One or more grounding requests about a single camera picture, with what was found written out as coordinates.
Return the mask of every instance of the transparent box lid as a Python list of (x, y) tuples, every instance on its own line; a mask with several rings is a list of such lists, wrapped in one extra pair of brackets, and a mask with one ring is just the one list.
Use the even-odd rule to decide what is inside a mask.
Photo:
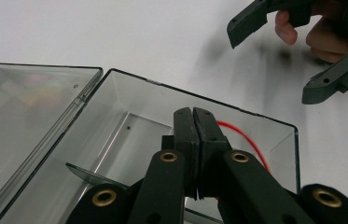
[[(63, 88), (72, 91), (77, 83)], [(75, 96), (75, 104), (78, 97), (81, 94)], [(35, 172), (31, 168), (23, 175), (29, 177), (14, 190), (6, 209), (0, 210), (0, 223), (64, 223), (92, 187), (73, 175), (67, 162), (132, 185), (145, 176), (152, 155), (160, 150), (161, 136), (173, 134), (174, 112), (183, 107), (206, 109), (216, 119), (240, 127), (258, 144), (278, 182), (293, 192), (299, 190), (298, 132), (293, 125), (112, 69), (93, 89), (65, 135), (49, 147), (53, 150), (43, 155), (44, 160), (35, 161)], [(222, 131), (234, 149), (255, 154), (242, 137)], [(32, 150), (22, 152), (25, 149), (20, 147), (14, 153), (30, 155)], [(27, 156), (16, 159), (20, 166), (27, 164)], [(215, 199), (186, 199), (185, 207), (185, 223), (222, 223)]]
[(49, 153), (101, 68), (0, 63), (0, 212)]

